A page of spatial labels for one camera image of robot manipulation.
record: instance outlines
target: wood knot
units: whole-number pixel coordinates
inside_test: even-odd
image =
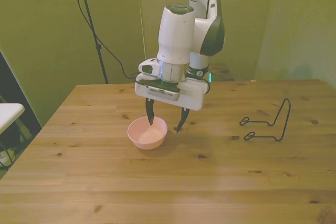
[[[248,173],[257,173],[257,174],[262,173],[261,170],[248,170],[247,172],[248,172]]]
[[[257,112],[262,115],[269,115],[266,111],[263,111],[263,110],[257,110]]]
[[[205,159],[205,158],[207,158],[204,154],[198,154],[197,155],[197,158],[199,158],[199,159]]]
[[[98,213],[103,208],[102,205],[97,205],[95,209],[93,210],[94,213]]]

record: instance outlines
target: wooden table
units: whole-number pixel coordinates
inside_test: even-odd
[[[0,181],[0,223],[336,223],[336,91],[320,81],[213,83],[204,108],[142,151],[127,127],[145,115],[134,85],[77,86]],[[249,116],[292,113],[282,142],[244,141]]]

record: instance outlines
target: pink bowl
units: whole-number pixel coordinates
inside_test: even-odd
[[[143,150],[152,150],[163,143],[167,131],[168,127],[163,119],[155,116],[151,126],[148,122],[148,118],[145,116],[131,123],[128,127],[127,134],[136,147]]]

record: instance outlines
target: white chair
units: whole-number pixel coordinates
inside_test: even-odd
[[[25,111],[25,108],[18,103],[0,103],[0,134],[3,133],[20,115]],[[13,164],[15,154],[13,150],[7,150],[0,143],[0,147],[5,149],[0,152],[0,167]]]

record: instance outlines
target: green wall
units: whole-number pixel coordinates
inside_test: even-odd
[[[336,0],[272,0],[255,78],[336,86]]]
[[[128,74],[144,59],[139,0],[88,0],[97,34]],[[0,0],[0,50],[41,125],[77,84],[104,83],[76,0]],[[128,82],[103,50],[111,83]]]

